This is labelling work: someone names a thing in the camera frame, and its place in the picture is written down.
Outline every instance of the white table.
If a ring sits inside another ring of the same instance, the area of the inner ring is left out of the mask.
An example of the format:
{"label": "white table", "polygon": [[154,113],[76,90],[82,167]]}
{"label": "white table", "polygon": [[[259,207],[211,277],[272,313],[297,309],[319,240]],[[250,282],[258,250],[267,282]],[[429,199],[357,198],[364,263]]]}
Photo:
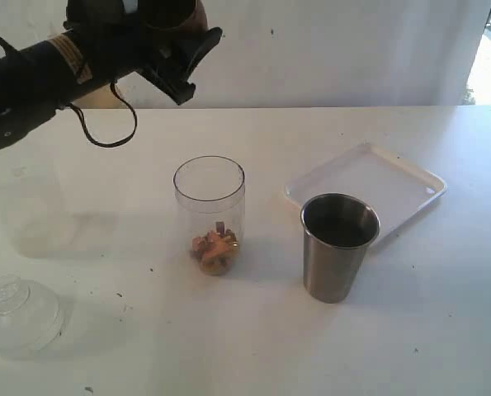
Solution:
{"label": "white table", "polygon": [[[131,128],[125,111],[86,114],[103,139]],[[69,112],[31,134],[87,228],[44,260],[16,255],[0,228],[0,275],[50,286],[69,312],[33,361],[0,357],[0,395],[491,395],[491,107],[153,110],[139,121],[113,150],[88,144]],[[373,249],[344,303],[322,304],[301,285],[299,216],[282,187],[365,140],[449,189]],[[173,232],[173,172],[208,153],[247,174],[246,242],[221,278],[186,260]]]}

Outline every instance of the white wall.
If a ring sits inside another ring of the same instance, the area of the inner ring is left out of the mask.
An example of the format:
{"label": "white wall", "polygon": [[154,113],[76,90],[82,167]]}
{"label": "white wall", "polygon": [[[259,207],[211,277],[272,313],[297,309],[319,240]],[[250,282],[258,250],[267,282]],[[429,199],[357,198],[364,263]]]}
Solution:
{"label": "white wall", "polygon": [[[189,107],[458,104],[491,0],[205,0],[225,38]],[[61,31],[65,0],[0,0],[23,47]],[[136,106],[175,106],[139,76]]]}

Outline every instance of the metal cup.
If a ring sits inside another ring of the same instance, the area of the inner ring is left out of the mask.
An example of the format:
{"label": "metal cup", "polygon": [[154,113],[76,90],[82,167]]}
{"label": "metal cup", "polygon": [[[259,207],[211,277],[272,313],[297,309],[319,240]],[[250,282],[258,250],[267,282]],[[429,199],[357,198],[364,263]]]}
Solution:
{"label": "metal cup", "polygon": [[368,246],[379,235],[375,211],[357,198],[323,194],[305,203],[304,286],[324,303],[338,303],[349,293]]}

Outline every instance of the plastic tray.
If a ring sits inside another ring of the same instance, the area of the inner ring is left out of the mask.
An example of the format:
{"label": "plastic tray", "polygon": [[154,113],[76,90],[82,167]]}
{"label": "plastic tray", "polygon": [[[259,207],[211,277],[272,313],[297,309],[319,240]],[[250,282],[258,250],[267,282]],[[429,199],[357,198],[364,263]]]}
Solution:
{"label": "plastic tray", "polygon": [[371,143],[341,154],[291,181],[286,196],[300,208],[310,198],[327,192],[355,196],[374,208],[385,238],[446,191],[438,176]]}

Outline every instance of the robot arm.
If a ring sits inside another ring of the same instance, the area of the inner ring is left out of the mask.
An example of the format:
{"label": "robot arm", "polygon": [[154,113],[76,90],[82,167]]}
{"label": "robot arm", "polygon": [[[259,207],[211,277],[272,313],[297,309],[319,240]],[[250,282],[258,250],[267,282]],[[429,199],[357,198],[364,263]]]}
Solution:
{"label": "robot arm", "polygon": [[0,58],[0,149],[56,110],[133,72],[181,105],[196,89],[191,73],[222,34],[207,30],[201,0],[68,0],[64,28],[20,51],[0,37],[6,53]]}

